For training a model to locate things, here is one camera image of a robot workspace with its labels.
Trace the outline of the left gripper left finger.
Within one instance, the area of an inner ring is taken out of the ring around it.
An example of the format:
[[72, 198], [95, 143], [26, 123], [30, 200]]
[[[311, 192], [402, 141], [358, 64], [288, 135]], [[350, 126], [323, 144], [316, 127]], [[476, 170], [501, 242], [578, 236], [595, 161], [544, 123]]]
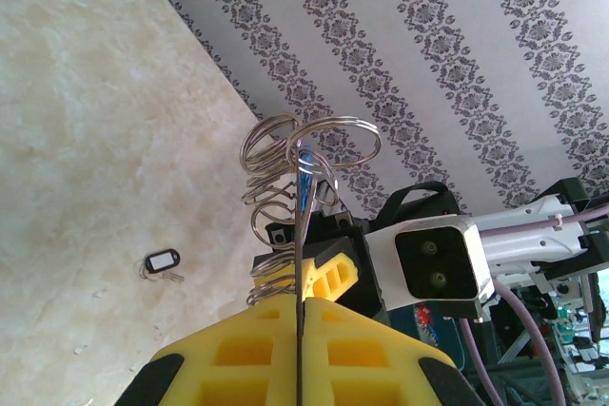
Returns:
[[159, 350], [118, 405], [297, 403], [296, 306], [279, 295]]

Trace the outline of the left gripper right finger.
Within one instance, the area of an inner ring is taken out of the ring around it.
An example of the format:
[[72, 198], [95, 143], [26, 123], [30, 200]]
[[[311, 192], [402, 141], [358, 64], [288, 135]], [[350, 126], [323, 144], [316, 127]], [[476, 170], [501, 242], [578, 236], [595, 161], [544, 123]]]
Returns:
[[439, 349], [325, 299], [304, 302], [304, 405], [482, 405]]

